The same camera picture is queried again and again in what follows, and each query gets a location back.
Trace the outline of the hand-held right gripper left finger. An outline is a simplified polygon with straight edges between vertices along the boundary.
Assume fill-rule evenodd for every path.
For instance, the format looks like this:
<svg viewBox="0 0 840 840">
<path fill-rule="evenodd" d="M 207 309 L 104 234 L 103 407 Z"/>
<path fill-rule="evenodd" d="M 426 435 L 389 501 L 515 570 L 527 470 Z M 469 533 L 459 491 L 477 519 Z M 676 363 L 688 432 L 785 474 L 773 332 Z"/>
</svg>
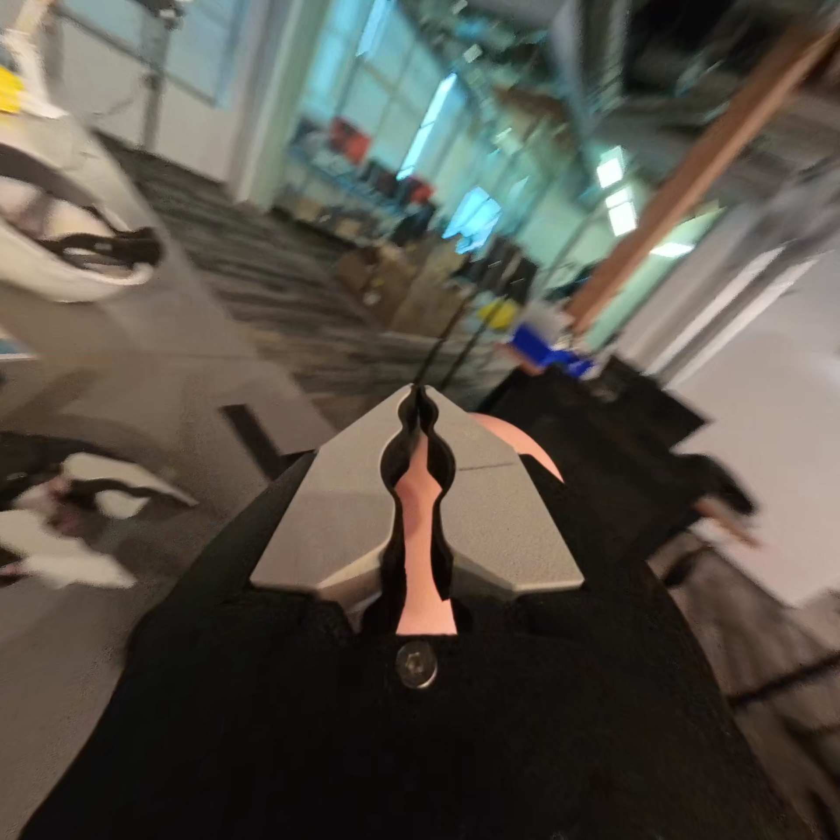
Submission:
<svg viewBox="0 0 840 840">
<path fill-rule="evenodd" d="M 321 446 L 249 581 L 338 604 L 369 629 L 396 630 L 406 603 L 398 487 L 418 438 L 407 385 Z"/>
</svg>

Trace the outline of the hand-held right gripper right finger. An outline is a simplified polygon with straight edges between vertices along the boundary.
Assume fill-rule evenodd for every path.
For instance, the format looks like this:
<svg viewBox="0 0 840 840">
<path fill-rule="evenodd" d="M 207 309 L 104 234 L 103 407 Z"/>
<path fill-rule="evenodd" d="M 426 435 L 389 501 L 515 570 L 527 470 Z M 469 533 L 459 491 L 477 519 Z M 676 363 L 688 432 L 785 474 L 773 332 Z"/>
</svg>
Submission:
<svg viewBox="0 0 840 840">
<path fill-rule="evenodd" d="M 584 575 L 516 449 L 431 386 L 420 388 L 433 505 L 432 563 L 452 605 L 579 590 Z"/>
</svg>

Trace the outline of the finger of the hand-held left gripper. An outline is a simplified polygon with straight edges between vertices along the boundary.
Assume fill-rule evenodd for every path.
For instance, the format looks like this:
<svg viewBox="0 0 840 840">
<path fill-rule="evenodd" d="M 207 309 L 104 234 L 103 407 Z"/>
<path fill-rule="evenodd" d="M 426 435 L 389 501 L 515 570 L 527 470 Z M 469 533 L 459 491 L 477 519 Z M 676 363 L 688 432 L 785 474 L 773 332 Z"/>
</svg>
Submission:
<svg viewBox="0 0 840 840">
<path fill-rule="evenodd" d="M 69 585 L 129 589 L 137 583 L 112 556 L 81 539 L 58 534 L 34 511 L 2 512 L 1 554 L 2 586 L 30 577 L 52 589 Z"/>
<path fill-rule="evenodd" d="M 159 498 L 186 508 L 198 504 L 179 487 L 134 462 L 91 453 L 68 456 L 62 463 L 62 479 L 68 499 L 111 519 L 133 518 Z"/>
</svg>

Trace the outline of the pink lego piece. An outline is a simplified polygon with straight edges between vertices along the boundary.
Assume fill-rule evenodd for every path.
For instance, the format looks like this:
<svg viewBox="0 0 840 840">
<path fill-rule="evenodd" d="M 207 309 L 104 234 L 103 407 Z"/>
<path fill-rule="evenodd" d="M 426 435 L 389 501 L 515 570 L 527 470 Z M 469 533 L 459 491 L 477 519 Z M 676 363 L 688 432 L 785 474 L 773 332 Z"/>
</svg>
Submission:
<svg viewBox="0 0 840 840">
<path fill-rule="evenodd" d="M 420 434 L 406 473 L 395 491 L 402 504 L 406 595 L 396 633 L 399 636 L 456 635 L 450 600 L 439 594 L 432 559 L 434 503 L 441 486 L 427 468 L 427 437 Z"/>
</svg>

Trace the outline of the black rectangular strip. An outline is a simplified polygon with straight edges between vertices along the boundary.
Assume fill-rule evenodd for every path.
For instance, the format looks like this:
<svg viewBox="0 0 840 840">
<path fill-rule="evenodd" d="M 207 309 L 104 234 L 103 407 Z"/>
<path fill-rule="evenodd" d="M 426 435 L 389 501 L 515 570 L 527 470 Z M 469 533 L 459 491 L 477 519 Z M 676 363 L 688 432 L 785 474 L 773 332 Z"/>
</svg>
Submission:
<svg viewBox="0 0 840 840">
<path fill-rule="evenodd" d="M 277 480 L 298 459 L 296 455 L 284 454 L 278 449 L 246 404 L 228 404 L 218 410 L 268 482 Z"/>
</svg>

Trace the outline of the black table cloth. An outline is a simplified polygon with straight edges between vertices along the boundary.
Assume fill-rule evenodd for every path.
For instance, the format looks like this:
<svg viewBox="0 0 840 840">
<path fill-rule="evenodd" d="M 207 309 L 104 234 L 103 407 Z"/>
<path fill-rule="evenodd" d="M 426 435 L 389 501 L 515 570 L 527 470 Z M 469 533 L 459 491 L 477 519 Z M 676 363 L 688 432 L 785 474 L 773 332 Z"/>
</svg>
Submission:
<svg viewBox="0 0 840 840">
<path fill-rule="evenodd" d="M 478 410 L 533 438 L 617 541 L 657 526 L 687 528 L 706 497 L 739 517 L 758 510 L 725 465 L 676 451 L 707 420 L 621 360 L 589 381 L 559 366 L 540 374 L 516 369 Z"/>
</svg>

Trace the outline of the blue plastic bin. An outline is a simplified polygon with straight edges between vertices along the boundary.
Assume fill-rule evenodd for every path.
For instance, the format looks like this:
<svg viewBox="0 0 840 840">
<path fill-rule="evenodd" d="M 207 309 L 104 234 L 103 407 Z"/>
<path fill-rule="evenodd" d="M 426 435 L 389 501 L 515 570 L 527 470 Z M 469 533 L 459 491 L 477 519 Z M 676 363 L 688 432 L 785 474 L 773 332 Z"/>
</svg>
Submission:
<svg viewBox="0 0 840 840">
<path fill-rule="evenodd" d="M 540 375 L 556 367 L 575 380 L 580 380 L 595 368 L 595 361 L 570 346 L 552 343 L 527 322 L 520 323 L 509 341 L 503 345 L 519 366 L 531 375 Z"/>
</svg>

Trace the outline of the black tripod stand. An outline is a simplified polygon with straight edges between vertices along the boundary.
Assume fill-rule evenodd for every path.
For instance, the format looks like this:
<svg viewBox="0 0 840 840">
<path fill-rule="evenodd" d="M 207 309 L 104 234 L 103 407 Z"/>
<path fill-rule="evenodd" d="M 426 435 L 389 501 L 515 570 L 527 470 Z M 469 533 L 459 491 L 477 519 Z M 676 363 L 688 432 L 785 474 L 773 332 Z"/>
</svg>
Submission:
<svg viewBox="0 0 840 840">
<path fill-rule="evenodd" d="M 463 297 L 462 301 L 458 305 L 458 308 L 455 310 L 455 313 L 447 322 L 443 331 L 438 335 L 434 346 L 428 352 L 425 360 L 421 363 L 419 369 L 417 370 L 413 379 L 413 383 L 415 385 L 432 384 L 431 374 L 434 372 L 433 368 L 436 364 L 438 356 L 451 342 L 451 340 L 457 338 L 456 334 L 461 334 L 463 332 L 460 325 L 465 318 L 470 317 L 472 318 L 472 322 L 474 322 L 475 328 L 469 333 L 467 339 L 461 341 L 458 353 L 451 361 L 451 365 L 447 368 L 446 372 L 439 379 L 435 387 L 441 393 L 445 393 L 447 389 L 455 383 L 456 376 L 465 367 L 468 358 L 477 347 L 478 342 L 483 337 L 485 331 L 487 331 L 486 321 L 477 314 L 480 309 L 480 301 L 478 299 L 485 295 L 486 293 L 484 291 L 475 287 L 469 294 Z"/>
</svg>

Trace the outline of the white box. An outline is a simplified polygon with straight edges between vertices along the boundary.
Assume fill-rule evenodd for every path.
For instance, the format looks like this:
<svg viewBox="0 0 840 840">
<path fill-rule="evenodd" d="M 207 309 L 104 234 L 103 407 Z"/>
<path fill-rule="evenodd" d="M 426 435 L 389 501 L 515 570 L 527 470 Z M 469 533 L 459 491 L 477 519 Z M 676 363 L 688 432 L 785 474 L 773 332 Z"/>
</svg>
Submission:
<svg viewBox="0 0 840 840">
<path fill-rule="evenodd" d="M 521 316 L 521 324 L 550 346 L 568 339 L 572 323 L 572 317 L 560 304 L 542 300 L 529 303 Z"/>
</svg>

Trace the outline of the pile of cardboard boxes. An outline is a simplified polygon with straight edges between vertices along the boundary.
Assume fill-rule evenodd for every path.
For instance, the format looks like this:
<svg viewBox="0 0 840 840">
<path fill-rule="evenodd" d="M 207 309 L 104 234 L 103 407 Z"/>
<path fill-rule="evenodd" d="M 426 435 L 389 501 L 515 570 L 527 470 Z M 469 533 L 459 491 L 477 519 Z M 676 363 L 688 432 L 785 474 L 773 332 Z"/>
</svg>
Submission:
<svg viewBox="0 0 840 840">
<path fill-rule="evenodd" d="M 344 254 L 334 273 L 383 330 L 435 338 L 469 294 L 457 280 L 469 256 L 456 246 L 453 239 L 406 247 L 382 240 Z"/>
</svg>

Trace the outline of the black cabinet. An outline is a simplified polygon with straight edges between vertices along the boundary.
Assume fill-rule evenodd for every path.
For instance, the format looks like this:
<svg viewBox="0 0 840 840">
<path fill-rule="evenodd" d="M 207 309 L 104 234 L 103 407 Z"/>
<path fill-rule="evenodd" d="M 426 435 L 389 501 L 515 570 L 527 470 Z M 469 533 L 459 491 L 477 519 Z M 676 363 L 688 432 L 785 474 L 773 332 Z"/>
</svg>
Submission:
<svg viewBox="0 0 840 840">
<path fill-rule="evenodd" d="M 494 237 L 483 256 L 472 257 L 458 275 L 478 291 L 488 291 L 524 306 L 530 297 L 539 266 L 512 239 Z"/>
</svg>

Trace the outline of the metal shelf rack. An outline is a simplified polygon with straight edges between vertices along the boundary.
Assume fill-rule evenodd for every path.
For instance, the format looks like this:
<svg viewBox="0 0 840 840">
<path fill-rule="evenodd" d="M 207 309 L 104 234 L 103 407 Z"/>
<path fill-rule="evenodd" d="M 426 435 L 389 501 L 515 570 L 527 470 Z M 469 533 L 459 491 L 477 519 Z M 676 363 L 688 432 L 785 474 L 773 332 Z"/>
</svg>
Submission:
<svg viewBox="0 0 840 840">
<path fill-rule="evenodd" d="M 370 154 L 371 137 L 343 118 L 299 119 L 275 207 L 347 242 L 425 237 L 437 213 L 433 188 Z"/>
</svg>

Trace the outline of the wooden beam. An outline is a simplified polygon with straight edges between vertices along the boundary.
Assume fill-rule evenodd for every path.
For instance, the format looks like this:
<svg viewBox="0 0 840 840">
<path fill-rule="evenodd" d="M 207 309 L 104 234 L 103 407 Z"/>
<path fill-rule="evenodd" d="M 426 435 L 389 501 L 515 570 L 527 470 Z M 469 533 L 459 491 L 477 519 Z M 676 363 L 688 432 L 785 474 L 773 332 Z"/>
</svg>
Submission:
<svg viewBox="0 0 840 840">
<path fill-rule="evenodd" d="M 838 12 L 814 24 L 792 24 L 763 56 L 626 234 L 572 297 L 566 313 L 576 337 L 593 324 L 636 268 L 708 192 L 781 109 L 836 37 Z"/>
</svg>

